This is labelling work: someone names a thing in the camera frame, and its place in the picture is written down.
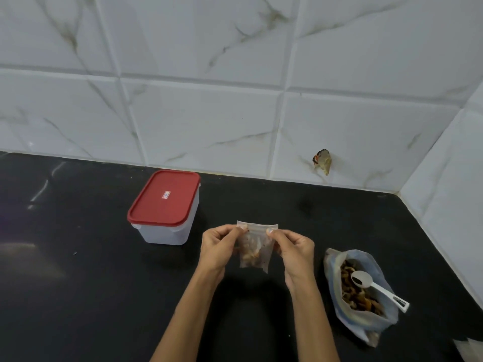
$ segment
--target black granite surface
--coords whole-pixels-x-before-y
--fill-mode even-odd
[[[342,361],[461,360],[483,312],[395,195],[202,174],[188,242],[145,243],[126,213],[153,168],[0,153],[0,361],[148,361],[193,273],[202,232],[243,220],[311,237]],[[326,248],[371,253],[411,303],[377,348],[337,320]],[[199,360],[296,360],[283,263],[226,268]]]

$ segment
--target red rectangular lid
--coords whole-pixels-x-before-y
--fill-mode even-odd
[[[128,221],[154,226],[182,225],[188,218],[199,181],[199,175],[189,171],[156,171],[128,211]]]

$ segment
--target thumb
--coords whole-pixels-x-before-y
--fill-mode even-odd
[[[267,229],[267,235],[278,243],[282,253],[290,251],[294,246],[281,230]]]
[[[222,240],[221,244],[224,244],[224,246],[228,246],[230,248],[233,248],[235,245],[235,241],[238,237],[242,236],[245,232],[248,231],[247,225],[242,225],[242,227],[235,227],[233,230],[231,230]]]

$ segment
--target container with red lid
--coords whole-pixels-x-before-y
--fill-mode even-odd
[[[189,171],[159,170],[151,176],[128,212],[144,241],[186,243],[198,208],[199,180]]]

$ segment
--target small plastic bag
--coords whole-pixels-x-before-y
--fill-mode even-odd
[[[329,283],[330,296],[337,318],[368,346],[376,347],[384,329],[397,323],[398,308],[386,296],[373,290],[373,297],[383,308],[383,316],[371,311],[352,310],[342,298],[341,265],[345,260],[357,266],[357,270],[369,273],[378,285],[392,292],[384,279],[383,271],[374,258],[360,250],[337,251],[327,249],[324,257],[324,273]]]
[[[237,221],[237,226],[247,225],[248,232],[238,238],[240,268],[262,268],[269,273],[269,262],[273,251],[273,240],[267,235],[267,229],[278,229],[277,225],[258,225]]]

